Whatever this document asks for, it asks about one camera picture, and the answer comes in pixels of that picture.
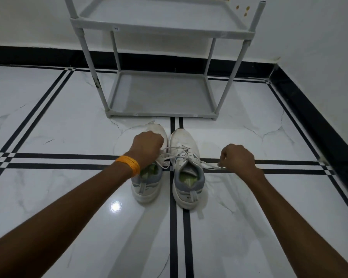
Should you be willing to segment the white sneaker with grey heel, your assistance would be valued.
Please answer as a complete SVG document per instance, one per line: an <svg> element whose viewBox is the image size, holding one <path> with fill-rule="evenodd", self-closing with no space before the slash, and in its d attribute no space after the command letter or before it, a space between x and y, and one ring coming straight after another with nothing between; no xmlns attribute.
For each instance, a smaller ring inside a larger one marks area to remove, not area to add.
<svg viewBox="0 0 348 278"><path fill-rule="evenodd" d="M149 124L146 131L167 136L165 129L159 124ZM132 194L137 202L147 204L153 201L161 189L163 170L169 168L170 161L167 158L157 158L152 164L141 170L139 175L131 178Z"/></svg>

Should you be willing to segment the orange wristband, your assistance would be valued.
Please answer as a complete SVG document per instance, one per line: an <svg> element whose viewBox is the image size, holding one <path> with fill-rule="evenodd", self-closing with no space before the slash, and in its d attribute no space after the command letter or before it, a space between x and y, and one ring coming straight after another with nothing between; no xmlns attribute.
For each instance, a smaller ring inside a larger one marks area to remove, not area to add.
<svg viewBox="0 0 348 278"><path fill-rule="evenodd" d="M131 169L131 175L130 177L135 177L136 175L139 175L140 172L141 172L141 168L140 168L140 165L139 163L132 157L129 157L127 155L121 155L119 156L115 162L120 162L120 163L123 163L123 164L126 164L127 166L130 167Z"/></svg>

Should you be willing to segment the person's left hand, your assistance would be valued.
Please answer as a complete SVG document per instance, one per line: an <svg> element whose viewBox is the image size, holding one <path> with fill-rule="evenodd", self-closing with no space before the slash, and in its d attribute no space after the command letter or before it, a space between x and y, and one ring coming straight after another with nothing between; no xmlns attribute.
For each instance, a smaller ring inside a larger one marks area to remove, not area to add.
<svg viewBox="0 0 348 278"><path fill-rule="evenodd" d="M139 170L152 164L160 155L164 138L153 131L145 131L136 135L130 149L124 154L139 165Z"/></svg>

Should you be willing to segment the person's left forearm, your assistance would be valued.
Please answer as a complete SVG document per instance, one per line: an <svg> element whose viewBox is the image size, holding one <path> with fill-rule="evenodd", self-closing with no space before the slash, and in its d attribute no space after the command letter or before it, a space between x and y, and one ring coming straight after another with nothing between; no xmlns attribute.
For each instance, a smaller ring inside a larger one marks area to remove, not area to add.
<svg viewBox="0 0 348 278"><path fill-rule="evenodd" d="M114 162L0 238L0 278L41 278L131 175Z"/></svg>

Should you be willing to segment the person's right hand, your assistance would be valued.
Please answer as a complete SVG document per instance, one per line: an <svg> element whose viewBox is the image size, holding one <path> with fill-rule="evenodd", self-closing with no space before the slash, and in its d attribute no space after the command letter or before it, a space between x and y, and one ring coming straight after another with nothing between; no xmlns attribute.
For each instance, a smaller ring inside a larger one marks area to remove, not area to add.
<svg viewBox="0 0 348 278"><path fill-rule="evenodd" d="M244 146L229 144L221 152L227 152L226 169L235 173L244 182L249 183L263 175L262 170L255 165L254 155Z"/></svg>

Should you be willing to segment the white sneaker with laces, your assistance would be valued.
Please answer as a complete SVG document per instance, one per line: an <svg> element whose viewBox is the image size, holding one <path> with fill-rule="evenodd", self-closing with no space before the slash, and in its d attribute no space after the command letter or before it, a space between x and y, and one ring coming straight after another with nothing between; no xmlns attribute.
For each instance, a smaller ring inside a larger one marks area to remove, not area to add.
<svg viewBox="0 0 348 278"><path fill-rule="evenodd" d="M183 209L194 209L201 199L207 170L225 170L200 160L198 146L185 129L176 129L170 136L168 146L161 150L164 164L170 161L174 172L172 194Z"/></svg>

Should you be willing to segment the grey plastic shoe rack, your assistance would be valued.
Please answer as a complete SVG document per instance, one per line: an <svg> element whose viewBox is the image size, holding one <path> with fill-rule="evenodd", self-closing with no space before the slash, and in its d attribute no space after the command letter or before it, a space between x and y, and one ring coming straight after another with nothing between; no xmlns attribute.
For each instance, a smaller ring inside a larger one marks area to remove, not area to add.
<svg viewBox="0 0 348 278"><path fill-rule="evenodd" d="M64 1L107 118L175 116L217 120L266 6L266 1L259 1L251 24L247 27L226 0L92 0L79 12L73 0ZM110 34L117 74L108 98L104 95L88 49L85 29ZM121 68L115 32L195 36L211 38L212 42L201 74L133 71ZM208 71L219 38L243 42L217 103Z"/></svg>

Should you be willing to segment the person's right forearm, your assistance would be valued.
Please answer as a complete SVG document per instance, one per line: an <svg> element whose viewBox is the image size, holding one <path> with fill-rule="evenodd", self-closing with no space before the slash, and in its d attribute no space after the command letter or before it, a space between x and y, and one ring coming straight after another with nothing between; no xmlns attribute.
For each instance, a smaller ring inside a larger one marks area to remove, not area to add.
<svg viewBox="0 0 348 278"><path fill-rule="evenodd" d="M261 169L241 176L298 278L348 278L348 262L283 198Z"/></svg>

